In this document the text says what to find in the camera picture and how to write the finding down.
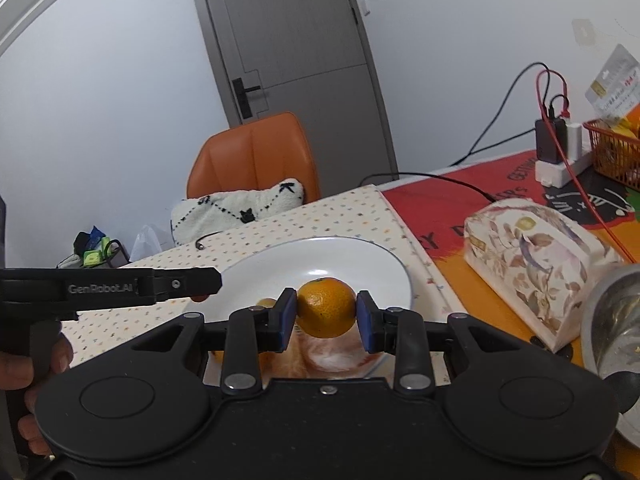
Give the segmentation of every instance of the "orange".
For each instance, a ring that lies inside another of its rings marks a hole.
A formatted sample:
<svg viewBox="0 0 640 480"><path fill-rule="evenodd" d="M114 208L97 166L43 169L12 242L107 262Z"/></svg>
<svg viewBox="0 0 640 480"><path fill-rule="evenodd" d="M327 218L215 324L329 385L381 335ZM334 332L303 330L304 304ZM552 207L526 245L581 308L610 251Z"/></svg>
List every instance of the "orange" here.
<svg viewBox="0 0 640 480"><path fill-rule="evenodd" d="M355 298L353 289L335 278L305 283L298 291L298 326L313 337L338 337L355 322Z"/></svg>
<svg viewBox="0 0 640 480"><path fill-rule="evenodd" d="M263 306L265 308L273 308L273 305L275 304L276 300L272 300L271 298L263 298L262 300L258 301L258 303L256 303L256 305Z"/></svg>

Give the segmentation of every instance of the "black cable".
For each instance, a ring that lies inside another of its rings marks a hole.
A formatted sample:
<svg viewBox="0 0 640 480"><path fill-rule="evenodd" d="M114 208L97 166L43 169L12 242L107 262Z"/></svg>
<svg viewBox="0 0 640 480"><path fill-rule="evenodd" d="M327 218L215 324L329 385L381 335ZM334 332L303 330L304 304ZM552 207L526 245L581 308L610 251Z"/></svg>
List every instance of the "black cable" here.
<svg viewBox="0 0 640 480"><path fill-rule="evenodd" d="M459 184L460 186L468 187L469 189L473 189L474 191L477 191L478 193L480 193L482 196L484 196L491 203L496 202L496 199L494 197L492 197L487 192L482 191L482 189L480 189L479 187L474 186L473 184L468 184L467 182L462 182L461 180L456 180L455 178L449 178L448 176L435 175L433 173L414 173L413 171L393 171L391 173L373 173L373 174L367 175L365 178L363 178L360 181L360 184L358 185L358 187L362 187L367 180L369 180L370 178L373 178L375 176L401 176L401 175L428 176L428 177L431 177L431 178L437 178L439 180L446 180L447 182L452 182L453 184Z"/></svg>
<svg viewBox="0 0 640 480"><path fill-rule="evenodd" d="M206 247L204 246L204 244L202 243L202 241L203 241L205 238L209 238L210 236L217 235L218 233L221 233L221 232L222 232L222 231L216 231L215 233L209 233L208 235L204 235L204 236L201 236L200 238L198 238L198 239L195 241L196 249L197 249L197 250L199 250L199 251L203 251L204 249L206 249Z"/></svg>
<svg viewBox="0 0 640 480"><path fill-rule="evenodd" d="M468 153L465 156L463 156L462 158L460 158L460 160L457 160L456 162L451 164L449 167L457 166L459 164L462 164L465 160L467 160L472 155L472 153L475 150L476 146L480 143L480 141L482 139L484 139L484 136L491 129L491 127L494 126L495 121L497 121L498 118L500 117L500 114L504 110L504 107L506 106L507 101L509 100L509 97L511 96L511 93L513 92L513 89L517 85L517 83L520 80L520 78L522 78L523 75L525 75L531 68L533 68L535 66L543 66L546 69L546 90L545 90L545 97L544 97L544 101L546 102L546 97L548 96L549 87L551 85L551 73L549 72L549 70L550 70L549 67L545 63L542 63L541 61L536 61L534 63L531 63L530 65L527 65L516 76L516 79L514 79L513 83L511 83L511 86L510 86L509 90L507 91L507 95L505 95L505 97L504 97L504 99L502 101L502 104L500 105L500 108L498 109L497 113L494 115L494 118L491 119L491 122L489 122L488 126L482 131L480 136L476 139L476 142L473 143L473 145L471 146L471 149L468 151Z"/></svg>
<svg viewBox="0 0 640 480"><path fill-rule="evenodd" d="M564 104L565 104L565 107L567 109L569 109L569 106L571 106L571 104L569 103L569 98L566 95L564 95L564 94L556 94L551 98L551 102L549 103L549 116L554 116L555 115L555 113L554 113L554 101L556 99L558 99L559 97L564 99Z"/></svg>
<svg viewBox="0 0 640 480"><path fill-rule="evenodd" d="M512 137L508 137L507 139L501 140L500 142L496 142L495 144L490 144L489 146L485 146L484 148L480 148L479 150L475 150L473 153L471 153L471 155L475 155L476 153L482 153L485 152L486 150L490 150L491 148L495 148L496 146L500 146L501 144L506 144L507 142L510 142L514 139L517 139L519 137L524 137L525 135L531 134L533 132L535 132L536 129L532 128L530 130L527 130L526 132L522 132L521 134L517 134L514 135Z"/></svg>

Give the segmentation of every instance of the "polka dot tablecloth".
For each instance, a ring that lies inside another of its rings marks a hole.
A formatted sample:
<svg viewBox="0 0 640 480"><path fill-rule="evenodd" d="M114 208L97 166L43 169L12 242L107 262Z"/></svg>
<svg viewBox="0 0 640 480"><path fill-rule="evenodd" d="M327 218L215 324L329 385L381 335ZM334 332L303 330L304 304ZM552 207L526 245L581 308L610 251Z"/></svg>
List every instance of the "polka dot tablecloth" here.
<svg viewBox="0 0 640 480"><path fill-rule="evenodd" d="M373 186L251 222L194 244L181 246L131 267L177 269L216 267L220 272L245 257L290 240L321 236L346 236L369 240L387 248L404 263L414 288L414 309L425 320L444 321L451 312L465 309L418 240ZM90 359L143 332L179 316L188 299L155 306L82 312L78 322L66 322L63 331L74 347L74 364Z"/></svg>

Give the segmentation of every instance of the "human hand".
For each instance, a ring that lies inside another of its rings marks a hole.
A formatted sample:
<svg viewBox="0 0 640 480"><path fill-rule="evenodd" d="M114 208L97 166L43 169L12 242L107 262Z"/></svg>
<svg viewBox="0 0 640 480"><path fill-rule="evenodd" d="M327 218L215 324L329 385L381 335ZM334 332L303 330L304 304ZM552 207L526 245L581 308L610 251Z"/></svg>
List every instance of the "human hand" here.
<svg viewBox="0 0 640 480"><path fill-rule="evenodd" d="M63 335L51 351L50 375L61 374L69 368L74 352L71 344ZM20 390L33 382L33 362L30 357L16 356L0 352L0 390ZM18 421L18 431L28 441L31 451L38 455L51 454L36 424L33 410L38 391L43 383L34 384L24 395L24 403L32 413Z"/></svg>

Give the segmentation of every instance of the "door handle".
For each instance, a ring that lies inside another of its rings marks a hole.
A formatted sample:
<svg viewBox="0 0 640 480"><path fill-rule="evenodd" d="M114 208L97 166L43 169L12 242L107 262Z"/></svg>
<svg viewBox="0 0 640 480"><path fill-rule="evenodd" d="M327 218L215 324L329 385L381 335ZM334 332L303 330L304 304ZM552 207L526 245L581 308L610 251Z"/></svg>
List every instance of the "door handle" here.
<svg viewBox="0 0 640 480"><path fill-rule="evenodd" d="M254 113L251 111L251 106L249 105L249 98L246 95L249 92L257 92L258 90L262 90L262 87L258 85L258 86L251 86L249 88L245 88L241 77L239 77L238 79L233 79L231 84L234 87L236 99L238 100L240 115L242 115L243 119L249 119L253 117Z"/></svg>

